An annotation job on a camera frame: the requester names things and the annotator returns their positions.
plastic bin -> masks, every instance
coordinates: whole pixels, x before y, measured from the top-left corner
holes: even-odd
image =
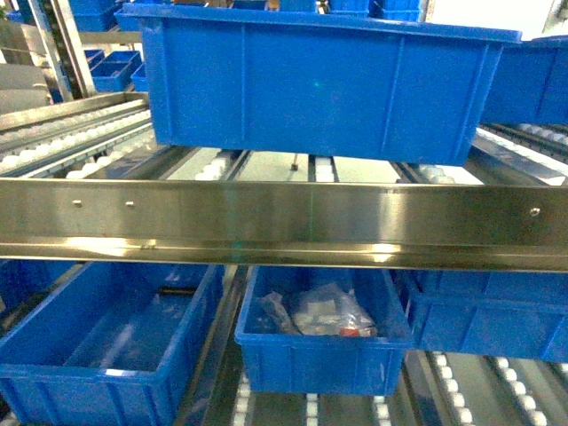
[[[34,293],[46,290],[74,262],[0,261],[0,317]]]
[[[128,64],[131,75],[142,64],[142,57],[139,51],[113,51],[102,62]]]
[[[329,0],[332,13],[369,13],[369,0]]]
[[[116,0],[69,0],[73,14],[100,14],[116,6]]]
[[[283,335],[259,303],[272,291],[295,293],[329,282],[340,286],[352,282],[380,337]],[[390,395],[405,350],[412,346],[391,277],[365,269],[257,268],[248,284],[235,340],[242,346],[253,391],[301,393]]]
[[[316,0],[280,0],[280,12],[316,12]]]
[[[171,425],[222,275],[220,266],[85,265],[0,341],[0,391],[25,424]],[[160,291],[197,287],[193,297]]]
[[[118,26],[120,27],[121,31],[139,30],[138,21],[135,18],[124,16],[122,9],[114,14],[114,18],[116,19],[116,22],[118,22]]]
[[[422,11],[420,9],[413,9],[412,11],[389,11],[386,9],[381,10],[382,20],[408,20],[416,22],[420,20]]]
[[[409,271],[408,274],[427,294],[554,304],[568,293],[568,273]]]
[[[129,63],[103,61],[91,70],[91,75],[97,91],[124,91],[132,72]]]
[[[568,124],[568,37],[505,49],[482,122]]]
[[[417,349],[568,362],[568,292],[531,302],[450,296],[421,291],[409,272],[394,277]]]
[[[113,5],[102,13],[73,13],[79,31],[101,32],[107,31],[116,25],[114,13],[120,5]]]
[[[412,11],[420,9],[421,0],[371,0],[377,9],[387,11]]]
[[[143,18],[160,143],[398,162],[465,161],[502,46],[520,36],[316,13],[123,11]]]
[[[105,58],[105,51],[102,49],[89,49],[85,51],[89,68],[93,69],[101,60]]]
[[[20,24],[26,23],[24,21],[24,17],[22,16],[22,14],[20,12],[7,12],[6,18],[8,18],[8,20],[11,20],[12,22],[18,22]]]
[[[132,75],[132,82],[136,91],[148,91],[148,81],[146,79],[146,64],[142,64]]]

metal beam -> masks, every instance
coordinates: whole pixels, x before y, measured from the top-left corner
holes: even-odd
[[[18,113],[0,115],[0,132],[16,130],[20,127],[37,125],[42,122],[57,120],[68,115],[86,113],[105,107],[121,104],[129,100],[124,93],[100,95],[94,98],[66,102],[63,104],[42,106]]]
[[[0,180],[0,257],[568,271],[568,189]]]

